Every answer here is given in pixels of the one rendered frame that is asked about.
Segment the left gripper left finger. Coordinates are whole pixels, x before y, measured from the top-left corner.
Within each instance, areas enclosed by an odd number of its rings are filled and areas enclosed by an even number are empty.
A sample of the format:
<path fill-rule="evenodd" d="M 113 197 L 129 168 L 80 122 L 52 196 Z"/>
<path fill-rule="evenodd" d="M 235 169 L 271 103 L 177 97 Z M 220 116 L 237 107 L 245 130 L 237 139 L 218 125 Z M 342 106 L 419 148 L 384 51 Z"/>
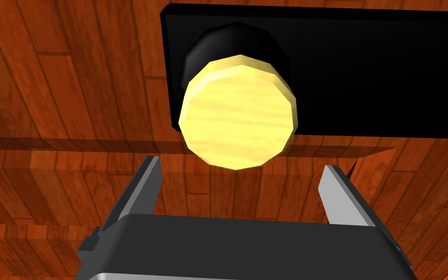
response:
<path fill-rule="evenodd" d="M 160 157 L 147 156 L 115 203 L 101 231 L 106 231 L 128 214 L 153 214 L 162 180 Z"/>

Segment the yellow and black door knob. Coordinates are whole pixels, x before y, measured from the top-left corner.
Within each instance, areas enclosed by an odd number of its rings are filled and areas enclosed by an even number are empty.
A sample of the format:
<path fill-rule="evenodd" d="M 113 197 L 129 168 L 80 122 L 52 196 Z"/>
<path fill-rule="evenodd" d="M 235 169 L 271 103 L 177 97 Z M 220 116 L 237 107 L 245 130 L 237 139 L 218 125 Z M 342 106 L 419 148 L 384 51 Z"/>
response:
<path fill-rule="evenodd" d="M 298 127 L 289 61 L 265 30 L 240 22 L 206 31 L 185 55 L 178 124 L 190 151 L 233 171 L 283 153 Z"/>

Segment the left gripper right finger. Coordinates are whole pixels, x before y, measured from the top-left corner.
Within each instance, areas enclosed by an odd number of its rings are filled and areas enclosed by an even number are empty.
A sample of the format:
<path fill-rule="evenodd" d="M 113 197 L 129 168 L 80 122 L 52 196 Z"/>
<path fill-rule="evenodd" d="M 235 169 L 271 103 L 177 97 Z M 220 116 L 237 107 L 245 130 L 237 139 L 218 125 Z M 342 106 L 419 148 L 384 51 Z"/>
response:
<path fill-rule="evenodd" d="M 318 191 L 329 223 L 369 227 L 377 224 L 367 202 L 338 166 L 324 167 Z"/>

